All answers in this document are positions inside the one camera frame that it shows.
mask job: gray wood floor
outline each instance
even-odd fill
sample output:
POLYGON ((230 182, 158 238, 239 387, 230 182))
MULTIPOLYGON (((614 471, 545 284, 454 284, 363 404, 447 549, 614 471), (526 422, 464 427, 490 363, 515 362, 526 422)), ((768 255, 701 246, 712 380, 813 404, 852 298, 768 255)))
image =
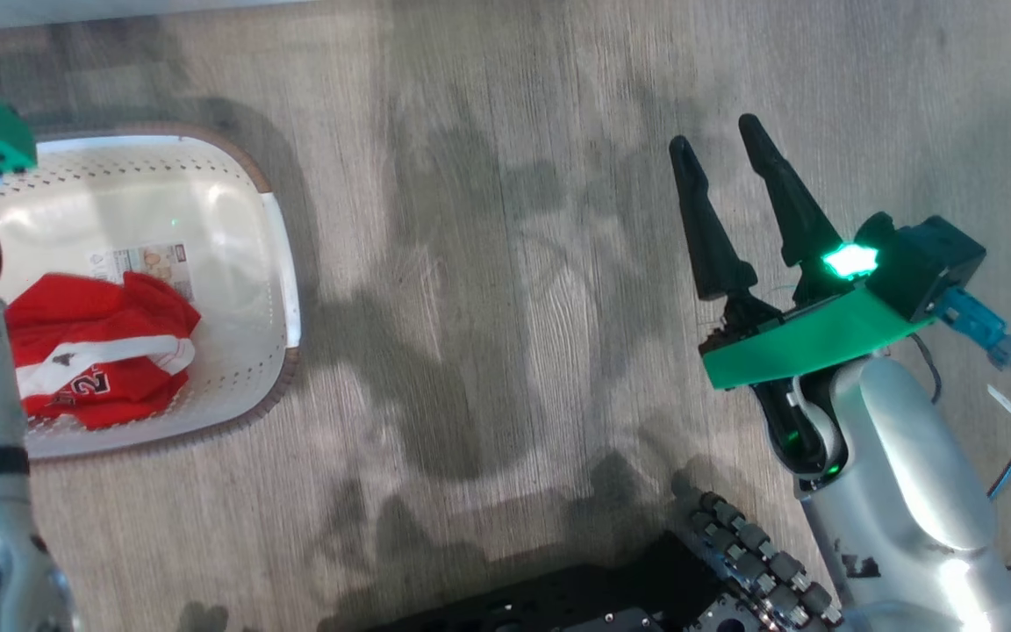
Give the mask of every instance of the gray wood floor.
MULTIPOLYGON (((34 124, 232 137, 276 187, 304 298, 304 367, 268 419, 36 465, 90 629, 352 629, 625 559, 688 459, 819 569, 755 400, 700 367, 722 306, 695 299, 675 133, 769 300, 795 273, 745 111, 842 234, 886 209, 986 244, 972 287, 1011 322, 1011 3, 326 1, 0 31, 0 69, 34 124)), ((988 482, 1011 421, 986 384, 1011 376, 926 338, 988 482)), ((1011 488, 999 511, 1011 561, 1011 488)))

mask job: blue connector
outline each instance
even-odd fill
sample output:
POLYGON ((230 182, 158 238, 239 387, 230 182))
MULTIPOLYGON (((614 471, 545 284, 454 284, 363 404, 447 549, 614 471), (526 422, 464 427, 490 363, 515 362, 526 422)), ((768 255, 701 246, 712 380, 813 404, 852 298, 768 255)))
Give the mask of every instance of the blue connector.
POLYGON ((1006 333, 1008 323, 966 290, 950 288, 943 292, 934 305, 934 314, 951 330, 985 349, 990 362, 999 371, 1011 367, 1011 336, 1006 333))

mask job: glowing green light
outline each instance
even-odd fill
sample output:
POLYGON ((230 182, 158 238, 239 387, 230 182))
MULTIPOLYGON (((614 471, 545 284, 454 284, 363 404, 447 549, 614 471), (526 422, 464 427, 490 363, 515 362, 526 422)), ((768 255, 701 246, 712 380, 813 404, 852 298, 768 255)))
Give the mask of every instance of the glowing green light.
POLYGON ((876 249, 858 247, 855 244, 842 245, 821 259, 842 279, 866 275, 876 269, 876 249))

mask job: white plastic basket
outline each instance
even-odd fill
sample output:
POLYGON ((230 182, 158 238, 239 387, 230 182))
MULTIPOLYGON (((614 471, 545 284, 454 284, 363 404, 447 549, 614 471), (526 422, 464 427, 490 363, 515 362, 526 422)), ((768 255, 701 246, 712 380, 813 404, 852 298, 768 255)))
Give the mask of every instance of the white plastic basket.
POLYGON ((291 250, 268 180, 212 131, 142 124, 38 144, 38 168, 0 182, 5 301, 45 272, 88 276, 96 256, 181 244, 202 320, 189 382, 165 413, 101 431, 31 421, 36 459, 85 455, 264 416, 296 367, 291 250))

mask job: basket rim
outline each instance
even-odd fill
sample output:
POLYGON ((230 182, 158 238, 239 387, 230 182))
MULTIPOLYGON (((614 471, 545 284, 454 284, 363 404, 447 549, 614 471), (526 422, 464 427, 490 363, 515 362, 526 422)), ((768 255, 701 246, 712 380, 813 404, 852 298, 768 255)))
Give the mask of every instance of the basket rim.
MULTIPOLYGON (((226 137, 221 136, 220 132, 208 127, 202 127, 199 124, 176 123, 176 121, 136 121, 136 123, 110 123, 102 125, 52 124, 40 125, 40 127, 35 128, 35 138, 38 143, 99 139, 99 137, 179 137, 179 139, 187 137, 188 139, 213 145, 214 148, 223 151, 225 155, 228 155, 233 160, 237 161, 237 164, 241 165, 245 175, 248 175, 253 184, 256 185, 257 193, 260 193, 260 195, 273 193, 274 195, 268 177, 264 175, 264 172, 256 164, 256 160, 248 152, 238 147, 238 145, 229 141, 226 137)), ((149 452, 160 453, 169 451, 169 449, 177 449, 185 447, 185 445, 208 441, 214 439, 214 437, 229 435, 229 433, 248 428, 250 424, 268 416, 270 410, 283 398, 284 393, 294 380, 300 360, 300 347, 285 348, 283 350, 283 363, 280 367, 280 375, 276 377, 268 393, 260 401, 257 401, 252 409, 240 414, 240 416, 233 417, 233 419, 210 424, 208 427, 177 433, 177 435, 173 436, 162 436, 158 437, 158 439, 123 445, 123 447, 119 448, 97 449, 91 452, 79 452, 75 455, 31 457, 31 459, 41 462, 57 462, 97 459, 98 457, 112 455, 131 455, 131 453, 140 453, 140 455, 146 456, 146 453, 149 452)))

